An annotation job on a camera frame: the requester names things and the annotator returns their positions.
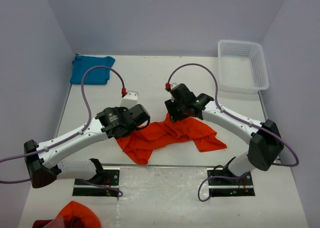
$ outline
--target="white plastic basket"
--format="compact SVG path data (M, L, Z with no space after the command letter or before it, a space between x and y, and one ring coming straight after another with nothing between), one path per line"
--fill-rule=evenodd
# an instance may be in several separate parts
M220 40L218 62L219 89L255 93L269 87L264 52L260 44Z

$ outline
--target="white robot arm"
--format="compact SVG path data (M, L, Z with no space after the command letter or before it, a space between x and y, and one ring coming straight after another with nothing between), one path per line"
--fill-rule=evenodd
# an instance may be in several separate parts
M26 142L24 144L26 154L44 150L25 158L32 186L44 187L56 179L90 180L103 175L104 171L98 159L67 161L65 158L91 144L109 138L129 136L134 130L139 129L138 126L146 121L149 122L148 112L137 102L138 93L129 91L122 98L120 107L105 108L91 120L85 130L84 126L81 126L39 144L34 140Z
M220 109L212 97L206 94L200 94L196 97L185 84L172 84L169 91L172 98L165 101L165 105L172 122L187 117L196 117L225 128L249 145L248 152L233 159L224 168L225 176L241 176L255 168L267 171L283 150L283 144L257 128L262 127L280 137L277 125L273 121L253 120L227 109L223 105L220 105L222 107ZM247 120L249 125L244 125L231 118L224 113L224 110L242 120Z

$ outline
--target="blue cloth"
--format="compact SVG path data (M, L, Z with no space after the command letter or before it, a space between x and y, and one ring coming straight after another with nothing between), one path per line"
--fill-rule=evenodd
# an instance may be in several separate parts
M76 55L72 64L72 77L70 79L71 84L81 84L81 80L85 72L97 65L104 65L112 67L115 63L113 57L107 56L104 58L89 57L89 56L79 56ZM110 78L110 70L105 68L97 68L90 71L84 80L84 84L106 84Z

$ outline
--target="orange cloth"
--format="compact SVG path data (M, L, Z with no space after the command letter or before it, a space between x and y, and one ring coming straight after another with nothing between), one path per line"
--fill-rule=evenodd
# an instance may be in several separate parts
M152 151L168 144L193 140L200 152L226 148L224 143L216 139L216 134L209 126L194 118L172 123L167 114L163 122L153 122L146 129L134 131L129 137L117 139L117 142L135 163L148 164Z
M80 219L85 228L101 228L98 217L88 207L75 201L67 204L56 216L62 216L66 221L74 221L75 218Z

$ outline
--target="purple cable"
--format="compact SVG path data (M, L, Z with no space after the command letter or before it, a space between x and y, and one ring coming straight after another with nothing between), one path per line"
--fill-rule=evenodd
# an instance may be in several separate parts
M87 110L88 110L89 117L88 117L88 121L86 122L85 126L81 129L82 132L85 131L85 130L88 128L88 126L89 126L90 123L91 123L91 118L92 118L91 109L90 109L89 103L88 103L87 98L86 98L86 95L85 95L85 89L84 89L85 78L86 78L87 74L88 74L91 70L97 69L97 68L105 68L105 69L108 69L108 70L114 72L114 73L120 78L121 84L122 84L122 88L123 88L123 89L125 88L125 82L124 82L123 78L121 77L121 75L120 75L116 70L114 70L114 69L112 69L112 68L110 68L110 67L103 66L103 65L98 65L98 66L94 66L94 67L92 67L92 68L89 68L89 69L84 73L84 75L83 75L83 77L82 77L82 80L81 80L81 93L82 93L82 97L83 97L85 106L86 106L86 108L87 108ZM58 145L61 145L61 144L65 143L65 142L67 142L67 141L69 141L69 140L77 137L78 135L79 135L78 132L77 132L77 133L74 133L74 134L72 134L71 136L69 136L69 137L67 137L67 138L65 138L65 139L63 139L63 140L61 140L61 141L59 141L59 142L57 142L57 143L55 143L55 144L52 144L52 145L48 146L48 149L52 149L52 148L54 148L54 147L56 147L56 146L58 146ZM28 154L20 154L20 155L16 155L16 156L7 157L7 158L4 158L4 159L0 159L0 163L6 162L6 161L9 161L9 160L25 158L25 157L32 156L32 155L35 155L35 154L39 154L39 153L44 152L44 151L45 151L44 149L40 149L40 150L31 152L31 153L28 153ZM23 182L27 182L27 181L30 181L30 178L29 178L29 179L22 179L22 180L15 180L15 181L0 180L0 184L17 184L17 183L23 183ZM97 186L97 185L92 184L92 183L90 183L90 182L88 182L88 181L86 181L86 183L89 183L90 185Z
M215 104L217 105L217 107L222 111L224 112L226 115L228 115L229 117L243 123L243 124L246 124L246 125L250 125L250 123L246 120L243 120L241 118L238 118L236 116L234 116L233 114L229 113L228 111L226 110L223 110L221 108L221 106L219 105L219 102L218 102L218 82L217 82L217 79L216 77L214 76L214 74L207 68L205 67L204 65L201 65L201 64L196 64L196 63L189 63L189 64L184 64L184 65L181 65L179 66L178 68L176 68L170 75L169 79L168 79L168 84L170 83L170 80L172 78L172 76L174 75L174 73L176 71L178 71L179 69L185 67L185 66L191 66L191 65L195 65L195 66L199 66L201 68L204 68L205 70L207 70L210 75L212 76L213 80L214 80L214 84L215 84L215 93L214 93L214 101L215 101ZM299 165L299 158L297 156L297 154L295 153L295 151L293 150L293 148L285 141L283 140L281 137L277 136L276 134L270 132L269 130L265 129L265 128L262 128L260 126L257 126L255 124L252 124L251 125L252 127L256 128L256 129L259 129L259 130L262 130L263 132L266 132L267 134L271 135L272 137L274 137L275 139L277 139L278 141L280 141L280 143L282 143L283 145L285 145L288 150L291 152L291 154L294 156L295 158L295 163L294 164L277 164L277 163L273 163L273 165L277 165L277 166L286 166L286 167L295 167L295 166L298 166ZM221 179L227 179L227 180L238 180L238 179L242 179L243 177L245 177L247 175L247 172L244 173L243 175L241 176L237 176L237 177L226 177L226 176L211 176L211 177L208 177L207 179L205 179L204 181L202 181L202 183L200 184L199 186L199 189L198 189L198 199L202 202L205 202L207 200L209 200L211 198L211 195L209 195L206 199L201 199L200 198L200 190L203 186L203 184L205 182L207 182L208 180L212 180L212 179L217 179L217 178L221 178Z
M121 196L123 196L123 194L124 194L121 190L119 190L119 189L117 189L117 188L113 188L113 187L106 186L106 185L93 184L93 183L91 183L91 182L89 182L89 181L86 181L86 180L84 180L84 179L81 179L81 181L84 182L84 183L86 183L86 184L88 184L88 185L92 185L92 186L95 186L95 187L98 187L98 188L104 188L104 189L113 190L113 191L115 191L115 192L118 193L118 197L121 197Z
M198 189L198 199L201 201L201 202L206 202L208 201L210 198L211 198L211 195L209 195L207 198L205 199L201 199L200 198L200 190L202 188L202 186L208 181L208 180L212 180L212 179L226 179L226 180L238 180L238 179L242 179L244 177L246 177L248 174L248 172L244 173L243 175L241 176L237 176L237 177L227 177L227 176L221 176L221 175L216 175L216 176L211 176L211 177L208 177L207 179L204 179L200 186L199 186L199 189Z
M222 111L224 112L226 115L230 116L231 118L243 123L243 124L246 124L246 125L250 125L250 123L248 121L245 121L243 119L240 119L236 116L234 116L233 114L229 113L228 111L226 110L222 110L219 102L218 102L218 82L216 80L216 77L214 76L214 74L205 66L201 65L201 64L194 64L194 63L190 63L190 64L184 64L184 65L181 65L180 67L176 68L170 75L169 79L168 79L168 83L170 83L170 80L172 78L172 76L174 75L174 73L176 71L178 71L179 69L185 67L185 66L190 66L190 65L195 65L195 66L199 66L199 67L202 67L204 68L205 70L207 70L210 75L212 76L213 80L214 80L214 84L215 84L215 93L214 93L214 101L215 101L215 104L217 105L217 107ZM280 141L280 143L282 143L283 145L285 145L288 150L292 153L292 155L294 156L295 158L295 163L294 164L277 164L277 163L273 163L273 165L277 165L277 166L286 166L286 167L295 167L295 166L298 166L299 165L299 158L297 156L297 154L295 153L295 151L293 150L293 148L285 141L283 140L281 137L277 136L276 134L270 132L269 130L265 129L265 128L262 128L260 126L257 126L255 124L252 124L251 125L252 127L256 128L256 129L259 129L259 130L262 130L266 133L268 133L269 135L271 135L272 137L274 137L275 139L277 139L278 141Z

